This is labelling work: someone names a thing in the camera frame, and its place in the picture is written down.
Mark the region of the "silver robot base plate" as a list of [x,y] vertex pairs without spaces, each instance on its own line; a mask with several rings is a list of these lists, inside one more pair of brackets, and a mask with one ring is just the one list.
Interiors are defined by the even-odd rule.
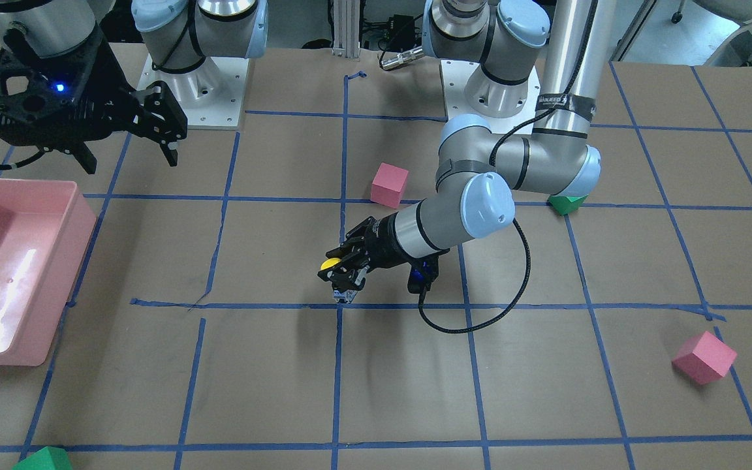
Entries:
[[478,63],[441,60],[443,95],[448,119],[475,114],[483,117],[495,134],[504,134],[535,116],[540,91],[537,69],[518,86],[489,81]]

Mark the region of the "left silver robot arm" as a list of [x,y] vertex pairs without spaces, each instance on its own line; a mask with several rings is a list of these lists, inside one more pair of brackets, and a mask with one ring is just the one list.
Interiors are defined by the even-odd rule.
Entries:
[[448,119],[435,195],[351,229],[319,277],[359,291],[377,268],[423,262],[514,220],[513,191],[586,196],[601,173],[588,145],[614,1],[429,1],[422,50],[474,63],[465,109]]

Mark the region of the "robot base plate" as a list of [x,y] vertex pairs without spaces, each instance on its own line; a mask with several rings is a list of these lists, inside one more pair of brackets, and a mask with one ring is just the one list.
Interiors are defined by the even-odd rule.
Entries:
[[156,80],[168,84],[188,119],[191,130],[236,130],[240,124],[250,59],[207,57],[206,62],[185,74],[167,74],[152,69],[148,56],[138,81],[143,89]]

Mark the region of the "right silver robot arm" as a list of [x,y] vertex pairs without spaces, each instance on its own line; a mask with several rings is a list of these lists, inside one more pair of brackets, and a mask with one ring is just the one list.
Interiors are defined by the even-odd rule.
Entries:
[[268,41],[266,1],[134,1],[149,67],[132,86],[101,29],[110,1],[0,1],[0,139],[71,155],[93,174],[87,143],[128,131],[158,145],[170,166],[192,128],[239,123],[247,67]]

